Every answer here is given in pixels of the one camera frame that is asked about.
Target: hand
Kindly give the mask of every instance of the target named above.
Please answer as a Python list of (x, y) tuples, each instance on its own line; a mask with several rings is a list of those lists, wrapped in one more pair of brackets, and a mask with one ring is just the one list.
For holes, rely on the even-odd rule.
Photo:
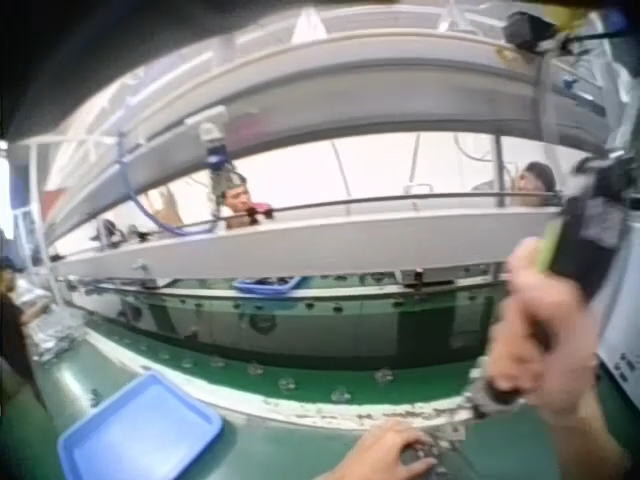
[(364, 434), (345, 459), (323, 480), (411, 480), (429, 471), (436, 461), (421, 459), (403, 465), (405, 448), (426, 445), (429, 437), (398, 420), (388, 421)]
[[(510, 295), (491, 332), (487, 373), (555, 418), (575, 414), (595, 383), (597, 331), (578, 286), (536, 270), (537, 251), (538, 241), (527, 239), (509, 259)], [(551, 334), (551, 352), (532, 339), (531, 319)]]

